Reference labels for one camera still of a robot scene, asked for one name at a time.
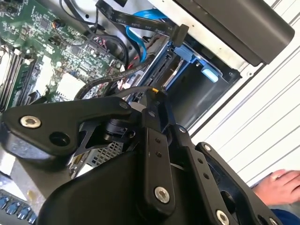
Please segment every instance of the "black mechanical arm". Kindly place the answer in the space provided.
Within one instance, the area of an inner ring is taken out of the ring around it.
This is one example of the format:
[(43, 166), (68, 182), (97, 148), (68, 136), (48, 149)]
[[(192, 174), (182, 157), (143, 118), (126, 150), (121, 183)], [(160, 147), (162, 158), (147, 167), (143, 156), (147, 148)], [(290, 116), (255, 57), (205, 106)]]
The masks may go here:
[[(103, 97), (2, 114), (1, 144), (26, 172), (20, 186), (28, 188), (37, 225), (282, 224), (209, 144), (192, 144), (164, 93), (148, 90), (146, 99), (139, 110), (120, 97)], [(123, 153), (42, 190), (74, 155), (112, 141), (124, 143)]]

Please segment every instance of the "capacitor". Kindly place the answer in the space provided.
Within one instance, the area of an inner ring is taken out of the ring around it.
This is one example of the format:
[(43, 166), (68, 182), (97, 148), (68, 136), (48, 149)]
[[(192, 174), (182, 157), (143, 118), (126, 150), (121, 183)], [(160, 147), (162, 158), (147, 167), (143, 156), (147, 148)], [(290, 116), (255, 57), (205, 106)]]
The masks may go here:
[(55, 19), (55, 20), (53, 20), (53, 23), (54, 23), (54, 26), (56, 27), (56, 28), (59, 28), (59, 27), (64, 27), (66, 24), (62, 21), (62, 20), (60, 20), (60, 19)]
[(61, 63), (60, 61), (58, 61), (58, 62), (56, 63), (56, 66), (57, 66), (57, 67), (61, 67), (61, 66), (62, 66), (62, 63)]

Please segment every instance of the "black ribbon cable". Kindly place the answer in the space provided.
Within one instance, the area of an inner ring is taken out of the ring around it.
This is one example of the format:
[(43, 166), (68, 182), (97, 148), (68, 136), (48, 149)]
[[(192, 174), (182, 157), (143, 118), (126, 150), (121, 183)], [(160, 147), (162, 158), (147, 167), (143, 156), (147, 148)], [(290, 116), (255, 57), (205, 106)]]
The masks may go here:
[(113, 23), (119, 23), (125, 26), (142, 30), (150, 30), (168, 37), (171, 37), (178, 27), (172, 27), (167, 23), (149, 20), (114, 10), (113, 7), (107, 4), (104, 0), (99, 0), (96, 3), (96, 7), (101, 13), (103, 13), (106, 18), (108, 18)]

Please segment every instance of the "bolt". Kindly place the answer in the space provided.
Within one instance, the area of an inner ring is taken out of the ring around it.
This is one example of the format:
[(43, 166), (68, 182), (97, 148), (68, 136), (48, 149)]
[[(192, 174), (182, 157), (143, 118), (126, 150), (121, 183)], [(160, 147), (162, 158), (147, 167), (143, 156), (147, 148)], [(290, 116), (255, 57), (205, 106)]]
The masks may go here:
[(278, 223), (274, 219), (270, 218), (270, 221), (273, 225), (278, 225)]
[(222, 225), (229, 225), (229, 219), (223, 211), (217, 210), (216, 215)]
[(207, 151), (211, 151), (211, 149), (210, 149), (210, 146), (208, 146), (208, 145), (204, 145), (204, 148), (205, 148), (205, 150), (207, 150)]
[(152, 117), (155, 117), (155, 113), (152, 112), (152, 111), (149, 112), (149, 115), (152, 116)]
[(35, 116), (23, 116), (20, 124), (25, 128), (36, 129), (42, 125), (42, 122)]
[(157, 187), (154, 190), (155, 197), (162, 203), (167, 204), (170, 201), (170, 195), (163, 187)]
[(120, 102), (120, 106), (123, 108), (123, 109), (128, 109), (128, 105), (124, 102)]
[(135, 136), (135, 132), (134, 131), (132, 131), (132, 132), (129, 133), (129, 138), (133, 138), (134, 136)]
[(155, 152), (155, 155), (156, 155), (157, 157), (159, 157), (159, 158), (162, 157), (162, 154), (161, 154), (159, 151)]
[(181, 132), (183, 132), (183, 133), (186, 132), (185, 128), (183, 128), (183, 127), (180, 127), (179, 130), (180, 130)]

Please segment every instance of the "chip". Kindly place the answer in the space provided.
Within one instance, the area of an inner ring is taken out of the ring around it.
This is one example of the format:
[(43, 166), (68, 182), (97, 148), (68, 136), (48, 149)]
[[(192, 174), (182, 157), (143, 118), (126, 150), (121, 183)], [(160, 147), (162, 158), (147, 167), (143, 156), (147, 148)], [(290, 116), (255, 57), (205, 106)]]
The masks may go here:
[(39, 24), (41, 25), (41, 27), (43, 27), (45, 30), (47, 30), (50, 25), (50, 22), (45, 20), (44, 18), (42, 18), (41, 22)]
[(26, 35), (26, 34), (27, 34), (27, 30), (23, 28), (23, 29), (21, 30), (21, 33), (22, 33), (23, 35)]
[(23, 34), (20, 34), (20, 39), (23, 39), (23, 40), (25, 40), (25, 39), (26, 39), (26, 36), (25, 36), (25, 35), (23, 35)]
[(78, 47), (73, 47), (72, 50), (71, 50), (71, 52), (72, 52), (74, 55), (78, 55), (79, 52), (80, 52), (80, 48), (78, 48)]

